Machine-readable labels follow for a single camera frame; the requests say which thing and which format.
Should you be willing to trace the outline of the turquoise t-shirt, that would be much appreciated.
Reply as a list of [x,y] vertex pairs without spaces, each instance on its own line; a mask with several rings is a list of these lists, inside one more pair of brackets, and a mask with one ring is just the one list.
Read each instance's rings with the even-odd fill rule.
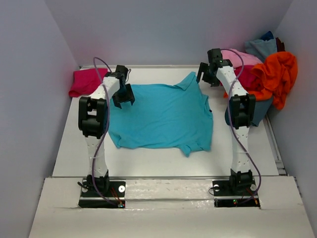
[[194,72],[175,85],[131,87],[133,104],[110,106],[108,134],[117,148],[178,148],[185,156],[211,150],[213,115]]

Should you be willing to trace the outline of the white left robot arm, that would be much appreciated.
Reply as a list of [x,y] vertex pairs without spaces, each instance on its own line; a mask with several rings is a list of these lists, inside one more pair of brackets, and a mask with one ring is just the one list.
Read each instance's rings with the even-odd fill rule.
[[115,71],[107,72],[101,85],[89,96],[79,99],[78,127],[85,137],[89,172],[84,188],[99,196],[109,192],[109,175],[105,161],[104,139],[109,128],[110,105],[121,109],[121,104],[134,104],[131,85],[127,83],[130,70],[117,65]]

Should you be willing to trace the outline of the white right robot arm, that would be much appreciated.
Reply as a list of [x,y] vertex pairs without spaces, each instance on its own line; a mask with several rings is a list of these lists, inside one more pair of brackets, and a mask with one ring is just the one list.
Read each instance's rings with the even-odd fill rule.
[[216,196],[238,196],[254,184],[248,152],[248,134],[254,116],[256,98],[241,85],[230,60],[224,59],[221,49],[208,51],[208,63],[200,63],[197,82],[211,87],[222,85],[227,93],[225,118],[232,135],[232,165],[227,180],[213,182]]

